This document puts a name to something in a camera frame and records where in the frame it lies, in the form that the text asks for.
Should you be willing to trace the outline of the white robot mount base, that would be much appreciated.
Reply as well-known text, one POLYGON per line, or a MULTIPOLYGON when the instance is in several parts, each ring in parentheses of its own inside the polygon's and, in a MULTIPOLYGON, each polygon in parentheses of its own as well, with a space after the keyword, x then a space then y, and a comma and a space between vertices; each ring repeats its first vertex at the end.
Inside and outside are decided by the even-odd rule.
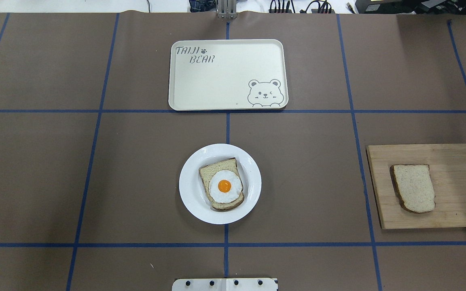
POLYGON ((278 291, 276 278, 182 278, 172 291, 278 291))

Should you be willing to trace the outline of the bread slice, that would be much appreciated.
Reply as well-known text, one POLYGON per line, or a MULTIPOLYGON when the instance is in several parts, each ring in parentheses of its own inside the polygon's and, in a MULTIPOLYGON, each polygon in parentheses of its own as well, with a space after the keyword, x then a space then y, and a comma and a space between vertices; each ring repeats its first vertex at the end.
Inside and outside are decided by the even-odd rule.
POLYGON ((428 164, 394 164, 390 167, 390 174, 403 209, 416 214, 435 209, 435 192, 428 164))
POLYGON ((220 170, 231 170, 235 172, 239 177, 240 173, 238 171, 238 164, 237 160, 233 157, 227 160, 222 160, 213 164, 208 164, 206 166, 203 166, 202 168, 199 169, 199 175, 201 178, 202 185, 204 186, 205 189, 205 194, 207 199, 211 202, 211 206, 213 209, 217 211, 228 211, 231 209, 234 209, 242 202, 244 202, 244 189, 242 190, 240 198, 237 200, 231 202, 231 203, 216 203, 213 201, 209 194, 209 182, 212 179, 213 175, 220 171, 220 170))

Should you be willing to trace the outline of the white round plate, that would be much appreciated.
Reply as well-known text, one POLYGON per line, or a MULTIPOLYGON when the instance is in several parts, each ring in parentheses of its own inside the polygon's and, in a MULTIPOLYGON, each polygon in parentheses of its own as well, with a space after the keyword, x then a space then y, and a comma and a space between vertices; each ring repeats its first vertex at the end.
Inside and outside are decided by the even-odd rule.
POLYGON ((217 225, 229 224, 244 218, 253 210, 261 193, 261 172, 254 159, 239 147, 211 144, 196 151, 185 162, 180 173, 179 191, 187 210, 198 219, 217 225), (198 170, 228 158, 237 161, 240 181, 244 186, 244 200, 232 210, 220 211, 212 207, 198 170))

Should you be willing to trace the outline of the cream bear serving tray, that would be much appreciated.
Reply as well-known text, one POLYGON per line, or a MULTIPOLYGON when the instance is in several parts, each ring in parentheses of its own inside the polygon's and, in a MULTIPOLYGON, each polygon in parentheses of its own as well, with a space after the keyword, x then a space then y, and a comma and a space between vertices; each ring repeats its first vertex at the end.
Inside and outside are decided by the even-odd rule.
POLYGON ((288 101, 284 48, 277 39, 181 40, 171 47, 173 110, 276 110, 288 101))

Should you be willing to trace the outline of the wooden cutting board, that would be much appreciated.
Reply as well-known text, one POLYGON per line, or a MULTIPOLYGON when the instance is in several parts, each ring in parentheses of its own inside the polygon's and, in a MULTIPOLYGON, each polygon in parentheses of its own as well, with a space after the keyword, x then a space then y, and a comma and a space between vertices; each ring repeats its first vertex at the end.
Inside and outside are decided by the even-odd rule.
POLYGON ((466 227, 466 144, 369 145, 366 154, 371 171, 381 228, 466 227), (422 214, 400 205, 392 166, 426 164, 435 194, 435 207, 422 214))

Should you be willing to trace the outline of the fried egg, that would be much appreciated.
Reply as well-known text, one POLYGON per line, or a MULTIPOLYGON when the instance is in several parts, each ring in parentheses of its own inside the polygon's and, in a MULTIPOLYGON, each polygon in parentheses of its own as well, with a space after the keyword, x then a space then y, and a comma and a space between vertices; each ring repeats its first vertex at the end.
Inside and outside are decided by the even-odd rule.
POLYGON ((243 188, 240 177, 231 170, 216 172, 209 182, 209 194, 216 203, 231 203, 237 200, 243 188))

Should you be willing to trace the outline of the aluminium frame post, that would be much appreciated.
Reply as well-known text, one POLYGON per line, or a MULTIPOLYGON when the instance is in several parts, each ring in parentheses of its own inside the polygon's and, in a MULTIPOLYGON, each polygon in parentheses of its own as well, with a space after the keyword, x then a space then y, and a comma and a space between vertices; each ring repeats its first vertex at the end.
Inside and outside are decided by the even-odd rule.
POLYGON ((237 18, 236 0, 215 0, 215 4, 219 19, 231 20, 237 18))

